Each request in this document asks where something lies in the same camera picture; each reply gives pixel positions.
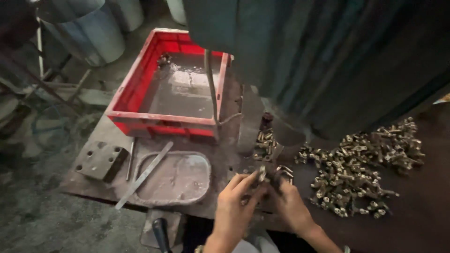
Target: black handle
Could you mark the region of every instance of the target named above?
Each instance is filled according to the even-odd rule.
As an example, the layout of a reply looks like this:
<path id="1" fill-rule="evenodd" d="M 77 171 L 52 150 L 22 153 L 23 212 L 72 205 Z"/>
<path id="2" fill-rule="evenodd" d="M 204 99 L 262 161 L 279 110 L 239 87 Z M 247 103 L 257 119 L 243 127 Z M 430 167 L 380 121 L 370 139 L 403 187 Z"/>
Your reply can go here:
<path id="1" fill-rule="evenodd" d="M 158 218 L 152 224 L 153 233 L 162 253 L 172 253 L 169 247 L 169 237 L 167 236 L 167 220 Z"/>

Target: red plastic crate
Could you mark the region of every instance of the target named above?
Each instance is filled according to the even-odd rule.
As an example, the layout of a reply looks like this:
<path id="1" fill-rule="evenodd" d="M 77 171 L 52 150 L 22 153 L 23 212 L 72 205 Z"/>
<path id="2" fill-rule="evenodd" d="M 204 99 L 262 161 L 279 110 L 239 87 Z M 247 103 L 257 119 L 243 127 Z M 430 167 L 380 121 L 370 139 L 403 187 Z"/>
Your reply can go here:
<path id="1" fill-rule="evenodd" d="M 204 49 L 191 41 L 187 31 L 162 28 L 152 30 L 106 109 L 106 115 L 127 136 L 153 137 L 159 134 L 177 134 L 215 137 L 216 123 L 213 117 L 199 118 L 138 112 L 144 99 L 149 99 L 145 96 L 148 89 L 152 88 L 150 83 L 158 67 L 157 60 L 164 52 L 204 55 Z M 212 54 L 222 57 L 218 83 L 215 85 L 217 115 L 219 115 L 229 56 L 221 52 L 212 52 Z"/>

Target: cylindrical container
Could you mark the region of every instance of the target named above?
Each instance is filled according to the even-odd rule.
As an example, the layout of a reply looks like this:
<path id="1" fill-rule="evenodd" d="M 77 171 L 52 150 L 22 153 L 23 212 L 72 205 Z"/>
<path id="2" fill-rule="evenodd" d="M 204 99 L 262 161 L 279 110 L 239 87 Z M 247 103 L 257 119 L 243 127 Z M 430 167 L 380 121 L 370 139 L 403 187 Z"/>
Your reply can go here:
<path id="1" fill-rule="evenodd" d="M 122 31 L 133 31 L 144 21 L 144 12 L 139 0 L 107 0 L 106 2 Z"/>
<path id="2" fill-rule="evenodd" d="M 45 27 L 77 58 L 91 66 L 118 59 L 125 41 L 105 0 L 49 0 L 38 9 Z"/>
<path id="3" fill-rule="evenodd" d="M 183 7 L 183 0 L 167 0 L 169 5 L 170 14 L 175 22 L 186 25 L 186 14 Z"/>

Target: hand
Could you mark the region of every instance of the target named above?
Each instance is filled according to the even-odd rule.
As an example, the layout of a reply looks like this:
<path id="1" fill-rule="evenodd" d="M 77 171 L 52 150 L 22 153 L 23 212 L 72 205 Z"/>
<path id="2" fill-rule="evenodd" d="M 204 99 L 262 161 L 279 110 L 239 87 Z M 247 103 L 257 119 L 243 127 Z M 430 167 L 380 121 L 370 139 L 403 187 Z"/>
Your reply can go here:
<path id="1" fill-rule="evenodd" d="M 305 238 L 318 225 L 314 223 L 308 208 L 303 203 L 297 187 L 289 184 L 281 178 L 280 196 L 272 186 L 269 186 L 270 198 L 274 200 L 280 216 L 294 230 L 294 232 Z"/>
<path id="2" fill-rule="evenodd" d="M 265 186 L 259 185 L 248 203 L 241 204 L 242 197 L 256 177 L 257 172 L 251 175 L 237 174 L 219 194 L 214 229 L 205 244 L 204 252 L 229 253 L 243 238 L 256 204 L 267 191 Z"/>

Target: metal workbench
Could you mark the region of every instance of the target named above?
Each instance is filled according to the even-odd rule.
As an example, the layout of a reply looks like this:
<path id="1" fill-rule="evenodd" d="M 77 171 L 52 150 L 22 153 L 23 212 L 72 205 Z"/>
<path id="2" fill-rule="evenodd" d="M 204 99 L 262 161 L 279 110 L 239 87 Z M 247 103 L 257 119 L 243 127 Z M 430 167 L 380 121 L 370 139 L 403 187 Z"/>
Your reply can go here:
<path id="1" fill-rule="evenodd" d="M 241 87 L 230 76 L 225 80 L 223 98 L 223 118 L 239 111 Z M 409 178 L 380 170 L 382 187 L 400 193 L 400 197 L 387 201 L 393 216 L 381 219 L 363 215 L 339 218 L 330 211 L 319 209 L 306 200 L 306 197 L 312 194 L 310 184 L 317 175 L 317 169 L 309 164 L 280 162 L 294 170 L 294 184 L 305 198 L 314 220 L 339 246 L 349 245 L 364 252 L 449 251 L 447 235 L 450 232 L 450 218 L 447 213 L 450 198 L 447 193 L 450 190 L 450 103 L 434 105 L 418 115 L 416 123 L 419 127 L 418 138 L 423 141 L 423 152 L 427 155 L 422 169 L 411 171 Z M 221 142 L 218 145 L 193 143 L 184 137 L 174 136 L 158 136 L 154 140 L 139 139 L 135 149 L 135 163 L 149 152 L 160 151 L 168 140 L 174 142 L 172 150 L 198 151 L 205 154 L 211 162 L 212 185 L 202 201 L 190 206 L 163 209 L 214 218 L 217 195 L 226 186 L 230 175 L 235 172 L 242 173 L 247 165 L 253 163 L 252 159 L 245 159 L 236 153 L 239 124 L 238 118 L 225 124 L 220 131 Z M 125 136 L 103 115 L 81 152 L 87 152 L 86 147 L 96 140 L 130 150 L 132 138 Z M 111 184 L 86 179 L 71 168 L 60 189 L 67 194 L 114 204 L 128 187 L 125 181 L 127 164 L 127 161 L 123 163 Z M 131 200 L 125 208 L 137 206 L 138 204 Z M 270 210 L 270 205 L 263 203 L 262 206 L 262 209 L 255 212 L 255 219 L 259 221 L 254 222 L 257 226 L 269 230 L 289 231 L 279 217 L 271 213 L 273 210 Z"/>

